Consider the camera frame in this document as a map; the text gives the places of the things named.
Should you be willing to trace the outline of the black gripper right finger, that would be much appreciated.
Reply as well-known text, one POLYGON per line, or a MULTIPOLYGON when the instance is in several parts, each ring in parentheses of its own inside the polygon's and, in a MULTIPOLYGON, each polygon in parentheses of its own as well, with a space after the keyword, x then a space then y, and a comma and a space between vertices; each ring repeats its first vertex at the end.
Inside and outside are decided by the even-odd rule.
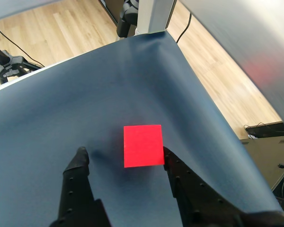
POLYGON ((284 227, 284 212, 245 213, 223 198, 171 150, 164 148, 168 174, 185 227, 284 227))

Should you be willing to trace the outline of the gripper black left finger with grey tip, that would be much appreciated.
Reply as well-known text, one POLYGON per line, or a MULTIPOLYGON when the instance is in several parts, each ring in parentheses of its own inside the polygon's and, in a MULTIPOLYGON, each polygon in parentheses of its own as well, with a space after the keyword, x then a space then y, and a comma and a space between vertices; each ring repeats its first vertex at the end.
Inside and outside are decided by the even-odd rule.
POLYGON ((52 227, 107 227, 109 219, 100 199, 94 199, 89 184, 89 156, 80 147, 63 172, 58 218, 52 227))

